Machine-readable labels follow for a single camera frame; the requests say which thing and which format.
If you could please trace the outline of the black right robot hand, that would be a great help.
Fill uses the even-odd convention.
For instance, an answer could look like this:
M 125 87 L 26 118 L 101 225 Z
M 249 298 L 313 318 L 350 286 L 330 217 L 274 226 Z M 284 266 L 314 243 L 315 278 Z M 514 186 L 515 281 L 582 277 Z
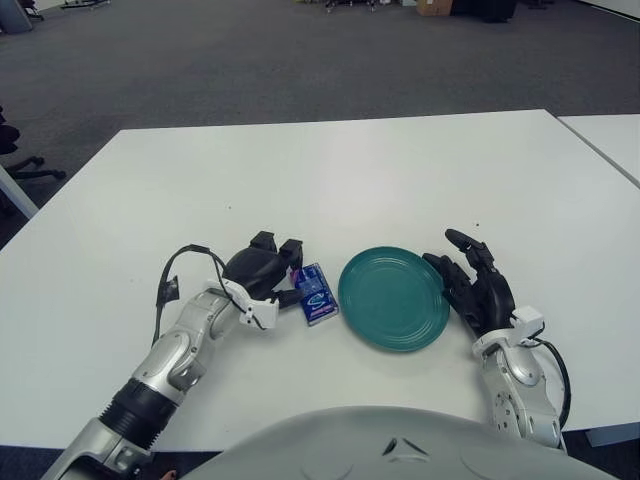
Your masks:
M 462 252 L 476 272 L 471 281 L 465 271 L 447 255 L 424 253 L 426 260 L 443 281 L 442 294 L 456 313 L 466 321 L 476 337 L 510 328 L 515 309 L 514 297 L 506 278 L 494 265 L 494 257 L 484 242 L 449 228 L 445 237 Z

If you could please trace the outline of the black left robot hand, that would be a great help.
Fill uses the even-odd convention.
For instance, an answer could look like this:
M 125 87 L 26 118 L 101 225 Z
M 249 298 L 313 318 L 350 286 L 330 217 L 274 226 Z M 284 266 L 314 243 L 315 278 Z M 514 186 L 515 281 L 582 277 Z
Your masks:
M 223 268 L 222 277 L 241 285 L 255 300 L 279 302 L 284 309 L 300 302 L 303 293 L 298 288 L 277 290 L 287 272 L 302 268 L 303 242 L 288 239 L 276 247 L 272 232 L 260 231 L 249 246 L 236 253 Z

